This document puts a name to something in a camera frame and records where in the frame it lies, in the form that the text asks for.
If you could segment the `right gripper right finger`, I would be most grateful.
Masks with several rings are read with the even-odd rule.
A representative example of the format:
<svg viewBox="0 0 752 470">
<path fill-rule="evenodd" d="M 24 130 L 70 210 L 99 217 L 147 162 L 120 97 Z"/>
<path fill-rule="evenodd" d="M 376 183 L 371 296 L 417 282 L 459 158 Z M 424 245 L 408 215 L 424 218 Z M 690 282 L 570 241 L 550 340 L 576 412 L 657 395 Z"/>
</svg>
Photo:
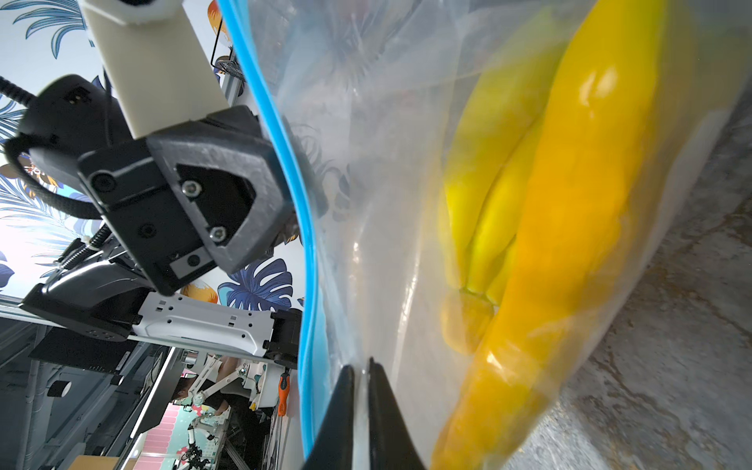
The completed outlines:
<svg viewBox="0 0 752 470">
<path fill-rule="evenodd" d="M 369 463 L 373 470 L 425 470 L 409 436 L 382 364 L 370 358 L 367 374 Z"/>
</svg>

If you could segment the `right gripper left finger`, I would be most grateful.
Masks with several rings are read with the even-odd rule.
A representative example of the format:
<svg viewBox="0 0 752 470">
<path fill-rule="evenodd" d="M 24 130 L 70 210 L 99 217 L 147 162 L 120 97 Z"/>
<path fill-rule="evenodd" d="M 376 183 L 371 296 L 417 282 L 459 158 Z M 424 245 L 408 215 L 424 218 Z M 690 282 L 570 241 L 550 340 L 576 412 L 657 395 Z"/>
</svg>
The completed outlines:
<svg viewBox="0 0 752 470">
<path fill-rule="evenodd" d="M 354 446 L 354 368 L 344 366 L 303 470 L 351 470 Z"/>
</svg>

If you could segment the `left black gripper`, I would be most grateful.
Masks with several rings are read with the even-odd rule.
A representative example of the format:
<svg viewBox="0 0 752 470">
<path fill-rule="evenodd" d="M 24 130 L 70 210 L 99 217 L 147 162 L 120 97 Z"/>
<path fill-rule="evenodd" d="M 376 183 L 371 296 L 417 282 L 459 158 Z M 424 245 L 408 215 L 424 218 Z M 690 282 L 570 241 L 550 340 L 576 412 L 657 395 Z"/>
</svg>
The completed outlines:
<svg viewBox="0 0 752 470">
<path fill-rule="evenodd" d="M 245 268 L 280 243 L 295 217 L 274 148 L 245 106 L 84 154 L 78 175 L 166 296 L 214 268 Z"/>
</svg>

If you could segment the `clear zip-top bag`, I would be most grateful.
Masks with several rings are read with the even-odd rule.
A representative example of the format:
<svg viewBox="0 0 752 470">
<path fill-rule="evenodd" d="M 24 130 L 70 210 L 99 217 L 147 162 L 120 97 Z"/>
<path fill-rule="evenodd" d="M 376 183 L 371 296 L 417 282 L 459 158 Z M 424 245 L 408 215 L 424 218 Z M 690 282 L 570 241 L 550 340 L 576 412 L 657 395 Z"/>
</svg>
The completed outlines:
<svg viewBox="0 0 752 470">
<path fill-rule="evenodd" d="M 306 452 L 341 369 L 350 365 L 352 465 L 370 468 L 367 374 L 374 358 L 385 368 L 415 450 L 426 469 L 435 469 L 433 450 L 477 351 L 456 352 L 442 329 L 454 295 L 444 188 L 450 141 L 479 72 L 518 24 L 546 5 L 577 11 L 561 63 L 597 2 L 219 5 L 260 118 L 282 154 L 302 231 Z M 572 375 L 634 291 L 750 78 L 750 3 L 685 2 L 697 51 L 681 144 L 640 260 L 605 305 L 607 325 Z"/>
</svg>

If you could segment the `yellow banana bunch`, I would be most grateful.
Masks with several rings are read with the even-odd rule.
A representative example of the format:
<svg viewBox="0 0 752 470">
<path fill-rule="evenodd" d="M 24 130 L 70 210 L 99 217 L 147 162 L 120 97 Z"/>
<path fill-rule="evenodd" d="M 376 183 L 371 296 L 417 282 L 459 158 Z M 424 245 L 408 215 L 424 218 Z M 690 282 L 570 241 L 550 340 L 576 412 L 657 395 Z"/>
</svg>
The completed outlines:
<svg viewBox="0 0 752 470">
<path fill-rule="evenodd" d="M 446 156 L 446 343 L 473 354 L 501 302 L 550 86 L 577 11 L 546 5 L 519 23 L 479 72 Z"/>
</svg>

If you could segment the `orange-yellow banana pair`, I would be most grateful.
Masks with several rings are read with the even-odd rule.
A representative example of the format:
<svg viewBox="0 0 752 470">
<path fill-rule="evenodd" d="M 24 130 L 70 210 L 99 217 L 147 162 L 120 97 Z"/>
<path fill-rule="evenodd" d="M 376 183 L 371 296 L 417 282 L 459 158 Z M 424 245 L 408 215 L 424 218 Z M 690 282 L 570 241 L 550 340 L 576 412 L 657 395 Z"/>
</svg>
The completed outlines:
<svg viewBox="0 0 752 470">
<path fill-rule="evenodd" d="M 435 469 L 503 464 L 607 325 L 681 144 L 685 1 L 599 1 L 553 80 L 501 307 L 436 442 Z"/>
</svg>

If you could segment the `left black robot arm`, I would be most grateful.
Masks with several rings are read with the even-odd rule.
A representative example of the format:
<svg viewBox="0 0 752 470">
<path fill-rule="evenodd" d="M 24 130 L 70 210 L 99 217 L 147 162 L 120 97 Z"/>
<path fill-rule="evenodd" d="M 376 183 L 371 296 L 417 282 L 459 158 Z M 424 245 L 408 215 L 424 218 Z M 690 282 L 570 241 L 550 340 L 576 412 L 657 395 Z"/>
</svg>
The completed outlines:
<svg viewBox="0 0 752 470">
<path fill-rule="evenodd" d="M 9 166 L 47 205 L 100 222 L 23 298 L 29 313 L 121 342 L 150 294 L 215 268 L 239 273 L 299 232 L 280 162 L 246 106 L 136 139 L 111 91 L 80 76 L 39 95 L 9 81 L 1 92 L 25 107 L 4 145 Z"/>
</svg>

